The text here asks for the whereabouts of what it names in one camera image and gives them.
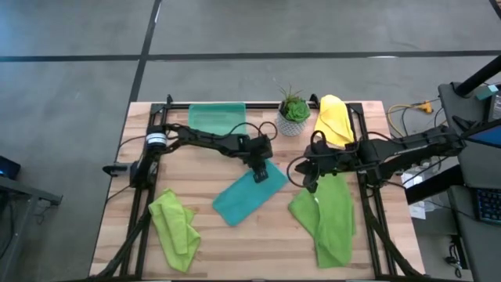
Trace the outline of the black round pole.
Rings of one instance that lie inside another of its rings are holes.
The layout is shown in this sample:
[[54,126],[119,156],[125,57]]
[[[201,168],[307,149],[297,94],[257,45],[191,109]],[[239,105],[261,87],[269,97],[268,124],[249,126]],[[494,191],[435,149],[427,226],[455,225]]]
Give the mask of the black round pole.
[[501,55],[482,67],[479,71],[470,76],[467,80],[455,87],[455,93],[463,98],[467,98],[481,84],[486,82],[501,71]]

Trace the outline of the grey operator desk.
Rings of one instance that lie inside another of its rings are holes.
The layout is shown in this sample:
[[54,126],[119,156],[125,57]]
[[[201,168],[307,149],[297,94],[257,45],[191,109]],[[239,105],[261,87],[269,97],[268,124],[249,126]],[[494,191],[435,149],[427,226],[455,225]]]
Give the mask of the grey operator desk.
[[[473,96],[458,96],[450,84],[438,86],[439,97],[450,128],[462,130],[453,121],[458,116],[469,121],[483,121],[487,101]],[[501,189],[501,149],[466,142],[457,157],[464,184],[450,186],[452,206],[458,212],[457,223],[474,282],[501,282],[501,225],[480,222],[475,217],[474,189]]]

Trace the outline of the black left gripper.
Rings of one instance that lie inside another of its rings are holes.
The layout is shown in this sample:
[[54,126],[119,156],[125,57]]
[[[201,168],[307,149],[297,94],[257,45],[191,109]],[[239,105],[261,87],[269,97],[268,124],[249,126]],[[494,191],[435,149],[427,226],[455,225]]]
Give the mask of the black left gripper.
[[254,181],[256,183],[265,181],[269,177],[265,161],[273,156],[270,138],[262,135],[249,139],[245,144],[245,149],[249,153],[245,157],[245,164],[253,168]]

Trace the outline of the grey side desk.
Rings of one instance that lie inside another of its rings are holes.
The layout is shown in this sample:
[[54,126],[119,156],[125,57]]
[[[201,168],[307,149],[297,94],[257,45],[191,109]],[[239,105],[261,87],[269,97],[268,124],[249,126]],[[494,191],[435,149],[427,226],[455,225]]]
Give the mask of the grey side desk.
[[16,212],[10,216],[8,243],[0,250],[0,282],[6,282],[20,257],[23,234],[35,215],[38,202],[48,201],[51,205],[59,205],[63,195],[27,186],[3,176],[0,177],[0,191],[9,196],[6,201],[8,206],[12,207],[12,203],[20,204]]

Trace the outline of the blue screen monitor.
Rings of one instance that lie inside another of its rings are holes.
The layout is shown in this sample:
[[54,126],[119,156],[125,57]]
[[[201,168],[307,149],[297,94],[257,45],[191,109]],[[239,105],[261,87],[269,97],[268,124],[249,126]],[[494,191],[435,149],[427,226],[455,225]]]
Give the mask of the blue screen monitor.
[[465,140],[501,149],[501,119],[471,128],[462,134]]

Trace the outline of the succulent in patterned pot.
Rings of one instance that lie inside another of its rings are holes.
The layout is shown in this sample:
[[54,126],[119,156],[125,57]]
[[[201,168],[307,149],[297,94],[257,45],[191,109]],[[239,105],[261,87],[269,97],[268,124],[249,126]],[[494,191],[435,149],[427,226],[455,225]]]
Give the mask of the succulent in patterned pot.
[[284,98],[279,104],[276,126],[284,136],[298,136],[304,131],[310,117],[309,105],[300,96],[301,90],[294,92],[292,85],[289,85],[288,89],[280,86],[279,90]]

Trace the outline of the small teal box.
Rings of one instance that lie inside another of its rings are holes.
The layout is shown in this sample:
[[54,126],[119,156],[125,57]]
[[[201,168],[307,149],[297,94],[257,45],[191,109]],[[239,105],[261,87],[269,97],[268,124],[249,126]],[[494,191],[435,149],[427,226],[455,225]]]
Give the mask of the small teal box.
[[474,92],[474,97],[478,100],[485,100],[499,91],[497,85],[484,85],[478,87]]

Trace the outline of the backlit keyboard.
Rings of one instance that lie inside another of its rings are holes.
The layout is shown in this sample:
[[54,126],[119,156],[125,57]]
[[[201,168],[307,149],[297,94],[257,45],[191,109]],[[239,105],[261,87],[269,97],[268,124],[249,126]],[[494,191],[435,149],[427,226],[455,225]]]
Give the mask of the backlit keyboard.
[[501,225],[501,190],[477,189],[474,195],[478,219]]

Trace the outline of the dark green microfiber towel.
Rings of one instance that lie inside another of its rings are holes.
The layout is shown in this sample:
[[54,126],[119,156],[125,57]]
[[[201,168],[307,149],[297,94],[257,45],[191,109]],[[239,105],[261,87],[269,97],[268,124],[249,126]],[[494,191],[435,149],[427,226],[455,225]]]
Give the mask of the dark green microfiber towel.
[[288,205],[289,212],[314,241],[320,269],[344,267],[352,257],[356,233],[351,190],[342,175],[318,179],[315,193],[302,190]]

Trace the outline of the yellow microfiber towel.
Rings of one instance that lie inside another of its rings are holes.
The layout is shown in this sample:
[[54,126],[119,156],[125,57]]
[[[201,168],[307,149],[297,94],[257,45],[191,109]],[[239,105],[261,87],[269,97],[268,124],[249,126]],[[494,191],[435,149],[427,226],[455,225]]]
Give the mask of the yellow microfiber towel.
[[346,104],[334,95],[326,95],[320,100],[315,130],[323,132],[326,141],[335,146],[344,147],[355,141]]

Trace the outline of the black device with blue light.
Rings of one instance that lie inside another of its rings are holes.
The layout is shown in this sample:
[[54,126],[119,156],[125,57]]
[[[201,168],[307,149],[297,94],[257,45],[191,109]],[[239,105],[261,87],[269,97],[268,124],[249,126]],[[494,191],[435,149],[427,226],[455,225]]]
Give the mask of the black device with blue light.
[[11,180],[16,180],[20,173],[21,166],[15,161],[0,156],[0,176]]

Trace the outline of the light green microfiber towel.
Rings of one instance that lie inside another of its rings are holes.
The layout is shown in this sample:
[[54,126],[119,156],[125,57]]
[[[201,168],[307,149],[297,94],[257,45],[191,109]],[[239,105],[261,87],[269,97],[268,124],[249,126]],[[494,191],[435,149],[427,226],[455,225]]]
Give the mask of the light green microfiber towel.
[[196,212],[185,208],[173,190],[166,189],[148,206],[168,265],[187,273],[200,246],[200,234],[193,228]]

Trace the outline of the teal microfiber towel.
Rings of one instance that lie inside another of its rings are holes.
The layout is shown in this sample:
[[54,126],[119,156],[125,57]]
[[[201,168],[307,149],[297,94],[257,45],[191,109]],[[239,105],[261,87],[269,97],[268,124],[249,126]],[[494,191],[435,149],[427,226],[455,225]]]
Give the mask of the teal microfiber towel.
[[237,226],[259,209],[288,182],[288,178],[271,161],[266,161],[268,178],[254,181],[254,172],[248,170],[213,201],[212,208],[229,226]]

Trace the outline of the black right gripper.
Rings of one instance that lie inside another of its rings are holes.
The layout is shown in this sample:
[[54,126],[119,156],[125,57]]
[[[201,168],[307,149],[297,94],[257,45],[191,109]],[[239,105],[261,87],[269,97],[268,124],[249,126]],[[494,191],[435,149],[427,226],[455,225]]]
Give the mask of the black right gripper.
[[315,193],[318,187],[319,175],[313,175],[313,164],[316,165],[321,174],[353,172],[358,164],[355,153],[338,150],[323,143],[311,145],[308,153],[309,160],[297,164],[294,171],[305,175],[303,186],[309,193]]

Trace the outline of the teal translucent plastic bin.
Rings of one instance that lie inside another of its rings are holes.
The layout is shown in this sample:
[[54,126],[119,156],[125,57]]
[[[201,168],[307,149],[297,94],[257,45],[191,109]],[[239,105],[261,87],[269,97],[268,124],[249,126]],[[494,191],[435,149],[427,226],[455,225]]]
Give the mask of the teal translucent plastic bin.
[[[188,124],[203,132],[225,135],[235,126],[247,121],[244,103],[202,103],[189,106]],[[246,134],[244,125],[236,128],[233,134]]]

